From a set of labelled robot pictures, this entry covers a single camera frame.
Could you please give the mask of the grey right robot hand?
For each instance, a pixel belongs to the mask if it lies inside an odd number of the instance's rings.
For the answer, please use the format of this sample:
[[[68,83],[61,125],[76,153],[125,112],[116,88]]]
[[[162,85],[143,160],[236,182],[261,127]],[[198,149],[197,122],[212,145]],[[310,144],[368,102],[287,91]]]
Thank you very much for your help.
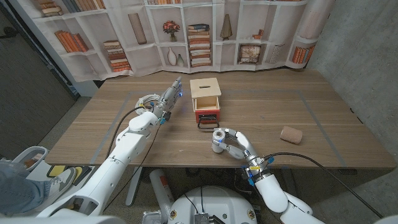
[[[226,140],[234,140],[239,147],[226,144]],[[228,152],[235,159],[245,159],[250,167],[257,168],[257,173],[266,170],[265,159],[259,157],[249,139],[241,132],[230,128],[214,128],[211,148],[215,153]]]

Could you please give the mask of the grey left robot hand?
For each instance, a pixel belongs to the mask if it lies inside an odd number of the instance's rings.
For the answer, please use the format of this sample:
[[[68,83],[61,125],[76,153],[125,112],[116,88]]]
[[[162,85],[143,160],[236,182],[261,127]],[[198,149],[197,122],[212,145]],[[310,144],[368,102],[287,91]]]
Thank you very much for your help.
[[[163,119],[167,121],[169,120],[172,108],[176,104],[177,100],[183,95],[181,79],[181,77],[178,77],[172,83],[172,86],[168,87],[163,94],[161,94],[159,100],[154,106],[152,113],[156,115],[158,121],[162,121]]]

